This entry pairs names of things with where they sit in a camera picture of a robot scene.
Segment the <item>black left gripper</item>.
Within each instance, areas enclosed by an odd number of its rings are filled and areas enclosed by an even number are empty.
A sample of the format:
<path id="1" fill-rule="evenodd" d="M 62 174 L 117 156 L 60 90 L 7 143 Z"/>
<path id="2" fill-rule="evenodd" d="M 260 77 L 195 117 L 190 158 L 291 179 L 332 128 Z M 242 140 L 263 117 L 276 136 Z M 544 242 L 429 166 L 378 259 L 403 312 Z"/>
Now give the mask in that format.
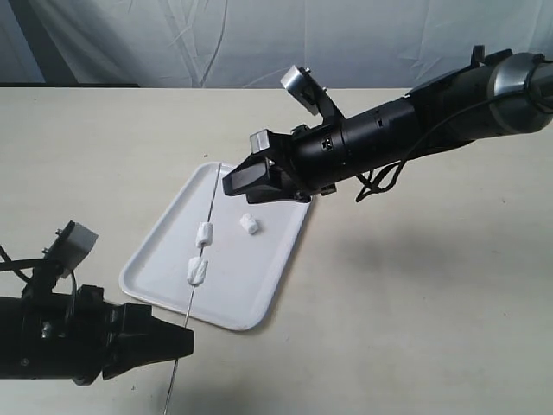
<path id="1" fill-rule="evenodd" d="M 56 294 L 27 285 L 22 292 L 21 378 L 91 385 L 130 370 L 194 352 L 194 332 L 152 316 L 152 307 L 104 300 L 83 285 Z"/>

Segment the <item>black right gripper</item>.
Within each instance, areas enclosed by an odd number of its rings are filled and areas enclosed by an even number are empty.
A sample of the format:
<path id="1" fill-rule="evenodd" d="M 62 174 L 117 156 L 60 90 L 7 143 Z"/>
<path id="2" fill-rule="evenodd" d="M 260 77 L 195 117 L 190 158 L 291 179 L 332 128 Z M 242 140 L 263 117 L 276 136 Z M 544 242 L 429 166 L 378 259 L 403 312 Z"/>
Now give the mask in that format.
<path id="1" fill-rule="evenodd" d="M 226 196 L 249 204 L 306 201 L 346 178 L 343 123 L 293 134 L 267 129 L 250 135 L 251 156 L 222 179 Z"/>

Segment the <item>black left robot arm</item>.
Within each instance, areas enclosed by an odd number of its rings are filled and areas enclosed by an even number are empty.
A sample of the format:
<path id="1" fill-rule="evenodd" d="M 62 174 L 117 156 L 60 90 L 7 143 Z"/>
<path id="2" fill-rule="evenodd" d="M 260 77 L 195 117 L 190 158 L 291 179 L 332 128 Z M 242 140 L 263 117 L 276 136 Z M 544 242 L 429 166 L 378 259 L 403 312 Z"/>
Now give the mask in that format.
<path id="1" fill-rule="evenodd" d="M 194 332 L 157 319 L 147 304 L 105 301 L 104 290 L 1 300 L 1 377 L 90 386 L 194 351 Z"/>

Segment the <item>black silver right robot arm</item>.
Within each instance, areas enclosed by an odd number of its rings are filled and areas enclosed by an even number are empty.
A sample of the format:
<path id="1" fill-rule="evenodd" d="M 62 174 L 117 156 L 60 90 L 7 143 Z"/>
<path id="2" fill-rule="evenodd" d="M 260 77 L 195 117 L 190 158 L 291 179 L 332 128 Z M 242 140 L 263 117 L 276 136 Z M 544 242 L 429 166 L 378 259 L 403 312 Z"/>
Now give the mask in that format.
<path id="1" fill-rule="evenodd" d="M 250 155 L 222 180 L 250 204 L 309 202 L 356 178 L 358 199 L 390 191 L 407 162 L 480 139 L 542 130 L 552 120 L 552 62 L 542 54 L 474 47 L 470 63 L 403 97 L 347 117 L 305 67 L 283 88 L 322 121 L 251 135 Z"/>

